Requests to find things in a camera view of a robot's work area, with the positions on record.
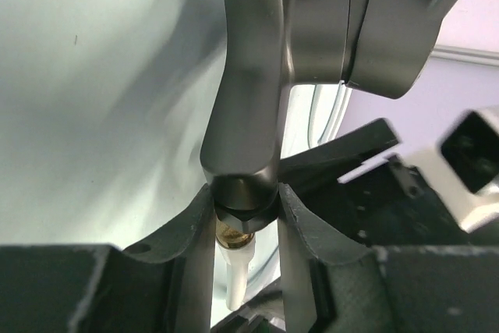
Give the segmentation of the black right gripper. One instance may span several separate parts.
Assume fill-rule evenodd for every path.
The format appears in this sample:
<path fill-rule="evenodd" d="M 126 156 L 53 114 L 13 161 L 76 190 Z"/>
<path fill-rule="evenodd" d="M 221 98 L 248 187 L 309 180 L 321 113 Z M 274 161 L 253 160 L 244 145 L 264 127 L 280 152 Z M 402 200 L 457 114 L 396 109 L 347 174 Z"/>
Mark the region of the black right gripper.
<path fill-rule="evenodd" d="M 469 245 L 469 234 L 422 177 L 392 154 L 348 182 L 340 178 L 398 144 L 386 119 L 375 119 L 319 147 L 284 158 L 278 179 L 306 208 L 367 246 Z"/>

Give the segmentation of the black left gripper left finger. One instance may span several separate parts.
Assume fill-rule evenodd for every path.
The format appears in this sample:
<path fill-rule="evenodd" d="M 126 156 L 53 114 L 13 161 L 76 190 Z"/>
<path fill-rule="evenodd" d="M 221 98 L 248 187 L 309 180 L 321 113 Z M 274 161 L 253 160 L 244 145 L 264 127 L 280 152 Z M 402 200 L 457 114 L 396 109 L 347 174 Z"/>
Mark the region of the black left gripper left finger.
<path fill-rule="evenodd" d="M 207 186 L 139 242 L 1 249 L 4 332 L 207 332 L 214 274 Z"/>

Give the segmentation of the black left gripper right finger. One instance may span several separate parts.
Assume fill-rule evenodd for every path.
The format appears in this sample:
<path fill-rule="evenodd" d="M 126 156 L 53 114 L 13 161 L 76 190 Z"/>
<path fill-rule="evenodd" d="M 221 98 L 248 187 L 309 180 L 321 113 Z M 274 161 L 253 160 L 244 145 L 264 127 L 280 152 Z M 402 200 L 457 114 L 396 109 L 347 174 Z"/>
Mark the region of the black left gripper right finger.
<path fill-rule="evenodd" d="M 279 195 L 286 331 L 497 331 L 496 246 L 366 247 Z"/>

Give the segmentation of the dark grey faucet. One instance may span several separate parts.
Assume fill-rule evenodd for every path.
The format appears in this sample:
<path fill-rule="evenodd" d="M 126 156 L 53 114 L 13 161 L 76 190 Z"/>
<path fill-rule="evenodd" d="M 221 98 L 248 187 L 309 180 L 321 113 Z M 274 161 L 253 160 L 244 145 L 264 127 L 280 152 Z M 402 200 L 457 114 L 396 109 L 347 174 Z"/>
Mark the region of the dark grey faucet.
<path fill-rule="evenodd" d="M 336 83 L 398 99 L 458 0 L 224 0 L 227 56 L 200 152 L 221 225 L 251 236 L 278 216 L 278 184 L 312 196 L 393 147 L 383 119 L 281 157 L 290 90 Z"/>

